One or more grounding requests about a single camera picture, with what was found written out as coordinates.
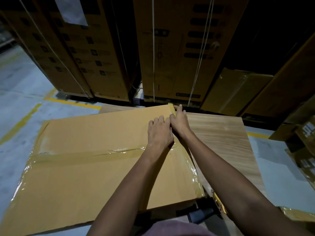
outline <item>wooden tabletop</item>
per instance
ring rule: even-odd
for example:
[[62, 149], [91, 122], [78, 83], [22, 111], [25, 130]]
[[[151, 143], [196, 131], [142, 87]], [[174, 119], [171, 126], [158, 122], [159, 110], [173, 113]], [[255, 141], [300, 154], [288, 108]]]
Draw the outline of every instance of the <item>wooden tabletop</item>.
[[[129, 109], [135, 108], [106, 104], [102, 106], [100, 113]], [[240, 117], [197, 113], [187, 113], [187, 117], [191, 130], [203, 143], [239, 170], [266, 195], [264, 182], [252, 151], [245, 126]], [[204, 178], [195, 161], [194, 163], [203, 187], [210, 194], [211, 186]], [[226, 215], [223, 215], [223, 218], [231, 236], [242, 235], [239, 229]]]

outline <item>concrete floor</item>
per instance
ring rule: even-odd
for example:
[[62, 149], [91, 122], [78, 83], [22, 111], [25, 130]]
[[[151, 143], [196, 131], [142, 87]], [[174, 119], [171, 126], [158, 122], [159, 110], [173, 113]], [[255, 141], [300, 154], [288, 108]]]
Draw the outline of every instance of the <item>concrete floor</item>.
[[[102, 105], [56, 102], [55, 97], [49, 96], [53, 95], [52, 90], [52, 84], [20, 47], [0, 55], [0, 219], [18, 185], [42, 122], [97, 114]], [[315, 190], [285, 153], [285, 143], [266, 139], [272, 134], [269, 130], [246, 127], [246, 131], [269, 200], [276, 206], [315, 213]], [[88, 229], [89, 226], [83, 226], [49, 235], [85, 235]]]

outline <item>person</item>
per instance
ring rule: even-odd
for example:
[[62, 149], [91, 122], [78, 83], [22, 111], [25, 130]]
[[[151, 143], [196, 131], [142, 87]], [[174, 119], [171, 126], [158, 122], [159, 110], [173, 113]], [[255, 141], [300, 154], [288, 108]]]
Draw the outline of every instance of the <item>person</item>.
[[[163, 151], [174, 141], [176, 131], [189, 147], [203, 175], [227, 209], [228, 216], [244, 235], [312, 234], [282, 214], [244, 175], [218, 156], [190, 129], [186, 111], [174, 106], [171, 114], [149, 122], [148, 145], [114, 194], [100, 211], [87, 236], [127, 236], [135, 221], [141, 197]], [[144, 236], [211, 236], [200, 225], [177, 220], [155, 223]]]

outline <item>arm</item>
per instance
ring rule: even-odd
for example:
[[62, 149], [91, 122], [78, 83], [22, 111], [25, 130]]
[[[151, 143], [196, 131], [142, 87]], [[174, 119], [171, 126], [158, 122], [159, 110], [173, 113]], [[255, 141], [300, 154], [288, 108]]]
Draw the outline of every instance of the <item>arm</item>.
[[164, 150], [174, 141], [170, 119], [149, 122], [148, 145], [93, 222], [87, 236], [127, 236], [135, 222], [143, 196], [158, 172]]
[[229, 217], [245, 235], [311, 235], [290, 221], [244, 175], [219, 157], [191, 131], [186, 111], [175, 106], [171, 126], [184, 139], [200, 170]]

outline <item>purple clothing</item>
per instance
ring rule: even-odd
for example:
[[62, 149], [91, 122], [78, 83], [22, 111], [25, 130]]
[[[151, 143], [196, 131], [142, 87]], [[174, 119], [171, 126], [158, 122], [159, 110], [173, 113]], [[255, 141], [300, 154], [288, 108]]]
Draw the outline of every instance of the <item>purple clothing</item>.
[[167, 220], [155, 223], [142, 236], [216, 236], [204, 227], [178, 220]]

